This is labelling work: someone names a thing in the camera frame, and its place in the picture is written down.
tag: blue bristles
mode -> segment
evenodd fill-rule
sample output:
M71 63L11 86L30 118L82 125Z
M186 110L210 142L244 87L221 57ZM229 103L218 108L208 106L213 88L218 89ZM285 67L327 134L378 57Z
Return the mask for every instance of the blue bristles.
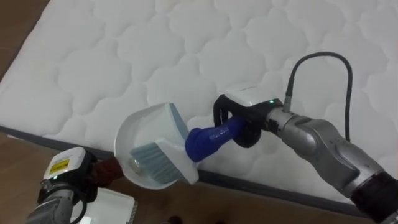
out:
M146 175L160 184L184 179L182 173L156 143L135 148L130 155L138 162L139 168Z

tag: gray robot arm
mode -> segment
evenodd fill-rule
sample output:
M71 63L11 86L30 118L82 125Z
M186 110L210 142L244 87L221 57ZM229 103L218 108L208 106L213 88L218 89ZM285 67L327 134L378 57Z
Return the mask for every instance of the gray robot arm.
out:
M215 125L227 121L228 113L245 118L246 126L234 138L242 147L255 145L262 131L274 133L376 223L398 223L395 178L343 138L330 122L286 112L278 99L261 101L261 92L243 88L234 95L221 95L213 110Z
M27 224L69 224L73 210L73 192L60 190L46 198L27 217Z
M347 198L366 180L383 171L375 160L344 139L328 121L285 113L282 108L269 113L267 122L270 121L277 124L276 135Z
M266 126L376 223L398 223L398 181L330 122L276 107Z

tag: dustpan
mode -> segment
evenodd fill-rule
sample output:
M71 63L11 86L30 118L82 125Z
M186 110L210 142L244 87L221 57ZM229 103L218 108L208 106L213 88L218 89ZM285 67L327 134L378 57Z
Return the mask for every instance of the dustpan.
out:
M163 189L175 181L160 184L134 167L130 152L134 148L156 143L158 146L172 149L172 152L184 151L188 129L172 103L150 106L135 112L122 123L114 142L114 156L120 163L124 176L131 182L148 189ZM175 164L189 166L190 175L198 178L196 165L189 157L181 158Z

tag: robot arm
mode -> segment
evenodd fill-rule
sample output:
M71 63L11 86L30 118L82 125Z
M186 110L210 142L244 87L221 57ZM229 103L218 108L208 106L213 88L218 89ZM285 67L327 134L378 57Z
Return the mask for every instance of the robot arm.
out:
M396 221L398 181L362 149L340 136L330 122L275 108L268 114L266 123L360 211L376 223Z
M330 122L285 112L280 100L262 101L263 95L256 87L221 95L214 105L215 125L228 120L228 113L245 118L245 128L234 139L242 147L257 143L261 131L274 133L376 223L398 222L397 180Z

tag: white mattress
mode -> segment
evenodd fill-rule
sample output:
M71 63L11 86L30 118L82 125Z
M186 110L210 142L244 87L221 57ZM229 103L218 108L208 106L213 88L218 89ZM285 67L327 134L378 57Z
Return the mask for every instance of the white mattress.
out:
M190 129L213 124L223 90L255 83L283 99L294 63L319 50L354 70L352 142L397 177L398 1L51 0L0 83L0 125L113 150L131 113L171 101ZM305 62L292 110L344 134L346 71ZM204 170L347 202L272 134L228 143Z

